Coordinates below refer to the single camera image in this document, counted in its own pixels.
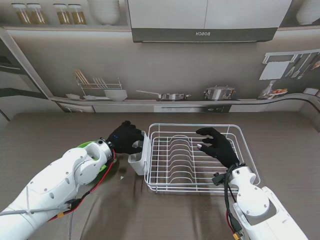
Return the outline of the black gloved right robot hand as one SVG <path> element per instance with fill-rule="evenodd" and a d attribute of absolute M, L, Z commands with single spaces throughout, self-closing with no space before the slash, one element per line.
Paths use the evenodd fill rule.
<path fill-rule="evenodd" d="M 200 128 L 196 133 L 201 136 L 210 136 L 202 139 L 204 144 L 197 145 L 197 148 L 200 151 L 219 160 L 219 162 L 227 169 L 240 163 L 229 140 L 215 128 Z"/>

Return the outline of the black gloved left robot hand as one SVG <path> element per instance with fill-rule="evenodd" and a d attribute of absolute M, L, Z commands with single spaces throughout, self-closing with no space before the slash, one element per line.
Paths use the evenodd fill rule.
<path fill-rule="evenodd" d="M 130 121 L 124 121 L 116 128 L 107 138 L 106 142 L 110 143 L 112 149 L 118 154 L 138 154 L 143 148 L 140 146 L 134 147 L 133 144 L 137 141 L 144 141 L 142 131 Z"/>

